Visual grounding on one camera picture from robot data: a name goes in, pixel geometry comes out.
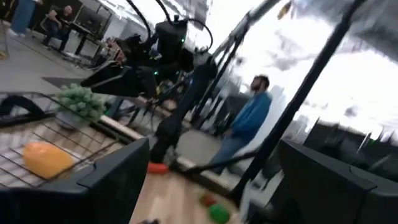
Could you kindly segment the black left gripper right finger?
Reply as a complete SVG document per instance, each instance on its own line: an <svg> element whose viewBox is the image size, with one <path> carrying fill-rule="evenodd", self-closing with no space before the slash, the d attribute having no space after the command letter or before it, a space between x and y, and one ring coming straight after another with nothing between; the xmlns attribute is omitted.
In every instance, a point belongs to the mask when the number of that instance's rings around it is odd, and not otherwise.
<svg viewBox="0 0 398 224"><path fill-rule="evenodd" d="M305 223L397 224L397 183L295 142L278 151Z"/></svg>

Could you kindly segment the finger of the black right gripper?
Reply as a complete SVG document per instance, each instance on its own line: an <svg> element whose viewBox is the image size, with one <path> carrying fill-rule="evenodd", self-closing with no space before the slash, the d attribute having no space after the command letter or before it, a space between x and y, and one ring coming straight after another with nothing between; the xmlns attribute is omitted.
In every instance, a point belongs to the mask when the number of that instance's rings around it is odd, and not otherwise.
<svg viewBox="0 0 398 224"><path fill-rule="evenodd" d="M105 95L136 97L137 85L135 78L131 76L118 76L101 81L91 86L94 93Z"/></svg>
<svg viewBox="0 0 398 224"><path fill-rule="evenodd" d="M80 82L80 85L88 88L100 87L125 87L131 78L132 72L130 66L106 66Z"/></svg>

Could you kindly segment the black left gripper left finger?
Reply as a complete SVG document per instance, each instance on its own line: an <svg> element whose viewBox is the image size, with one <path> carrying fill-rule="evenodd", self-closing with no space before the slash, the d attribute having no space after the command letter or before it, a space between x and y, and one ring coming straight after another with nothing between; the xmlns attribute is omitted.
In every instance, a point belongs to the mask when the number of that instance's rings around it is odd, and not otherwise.
<svg viewBox="0 0 398 224"><path fill-rule="evenodd" d="M145 181L144 138L67 178L40 187L1 187L1 224L129 223Z"/></svg>

